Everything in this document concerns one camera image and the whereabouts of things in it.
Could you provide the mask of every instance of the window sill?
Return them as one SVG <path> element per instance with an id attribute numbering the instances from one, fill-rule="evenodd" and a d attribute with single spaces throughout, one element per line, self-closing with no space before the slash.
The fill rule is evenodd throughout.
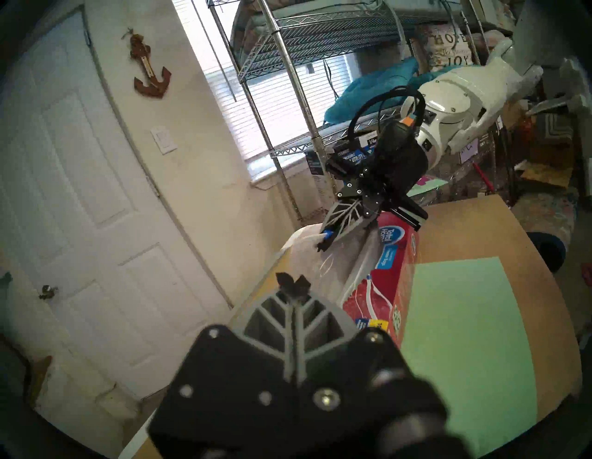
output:
<path id="1" fill-rule="evenodd" d="M 296 158 L 293 162 L 283 166 L 282 169 L 284 170 L 284 175 L 286 178 L 290 178 L 296 174 L 307 171 L 308 163 L 306 162 L 306 157 L 302 155 L 302 157 Z M 273 167 L 255 175 L 251 180 L 251 186 L 260 190 L 268 190 L 278 184 L 280 180 L 281 179 L 279 177 L 278 170 Z"/>

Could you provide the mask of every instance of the door knob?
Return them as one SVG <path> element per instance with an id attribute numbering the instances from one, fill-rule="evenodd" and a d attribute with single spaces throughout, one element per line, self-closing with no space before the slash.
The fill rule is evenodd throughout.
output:
<path id="1" fill-rule="evenodd" d="M 39 295 L 39 299 L 40 300 L 48 300 L 50 298 L 53 298 L 56 295 L 57 291 L 58 291 L 57 287 L 50 287 L 49 285 L 44 285 L 41 288 L 41 294 Z"/>

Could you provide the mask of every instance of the light switch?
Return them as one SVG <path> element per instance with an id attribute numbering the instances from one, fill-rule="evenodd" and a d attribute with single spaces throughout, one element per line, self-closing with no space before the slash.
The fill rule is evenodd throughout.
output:
<path id="1" fill-rule="evenodd" d="M 154 140 L 163 155 L 177 149 L 177 145 L 173 142 L 173 138 L 170 136 L 170 132 L 166 127 L 155 126 L 150 129 L 150 132 L 152 132 L 152 137 L 154 137 Z"/>

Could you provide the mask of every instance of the blue pillow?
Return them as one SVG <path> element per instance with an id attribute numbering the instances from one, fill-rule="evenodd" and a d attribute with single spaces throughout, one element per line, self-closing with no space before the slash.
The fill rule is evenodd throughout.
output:
<path id="1" fill-rule="evenodd" d="M 395 86 L 407 85 L 417 72 L 415 57 L 408 57 L 402 62 L 385 70 L 378 70 L 352 81 L 339 99 L 325 112 L 325 121 L 332 124 L 349 121 L 364 103 L 372 97 L 390 91 Z M 384 102 L 382 107 L 394 107 L 403 97 L 395 97 Z M 379 104 L 371 106 L 364 114 L 378 111 Z"/>

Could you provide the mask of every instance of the red box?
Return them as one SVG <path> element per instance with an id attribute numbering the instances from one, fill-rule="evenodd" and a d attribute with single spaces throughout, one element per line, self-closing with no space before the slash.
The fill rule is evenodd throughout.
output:
<path id="1" fill-rule="evenodd" d="M 396 215 L 378 216 L 382 254 L 375 268 L 343 303 L 358 328 L 381 327 L 400 348 L 409 311 L 418 237 Z"/>

